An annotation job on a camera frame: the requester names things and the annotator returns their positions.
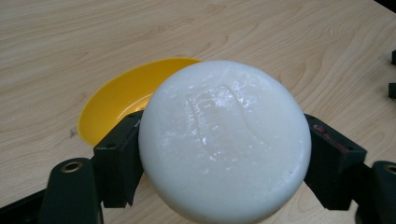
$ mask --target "yellow plastic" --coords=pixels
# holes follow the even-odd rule
[[[176,71],[200,62],[170,58],[140,65],[100,88],[85,104],[78,119],[78,134],[95,146],[126,115],[145,108],[150,96]]]

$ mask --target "yellow plate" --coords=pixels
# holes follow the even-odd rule
[[[140,65],[100,88],[85,104],[78,134],[91,146],[99,143],[123,117],[145,108],[152,93],[176,71],[199,60],[170,58]]]

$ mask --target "white disc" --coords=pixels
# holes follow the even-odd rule
[[[311,139],[304,113],[275,79],[241,63],[209,61],[155,91],[139,147],[150,182],[183,217],[254,223],[302,184]]]

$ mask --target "table surface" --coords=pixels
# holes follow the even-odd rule
[[[396,14],[371,0],[61,1],[0,3],[0,206],[46,187],[61,161],[90,158],[76,134],[90,96],[113,77],[163,58],[233,60],[285,85],[303,111],[396,161],[388,83]],[[305,185],[263,223],[354,223]],[[134,206],[105,223],[190,223],[143,175]]]

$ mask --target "wood grain surface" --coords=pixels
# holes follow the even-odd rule
[[[256,66],[311,114],[396,161],[396,14],[371,0],[3,0],[0,2],[0,206],[46,187],[61,161],[92,156],[76,133],[90,96],[113,77],[185,56]],[[354,223],[299,191],[263,223]],[[106,223],[190,223],[145,176],[134,206]]]

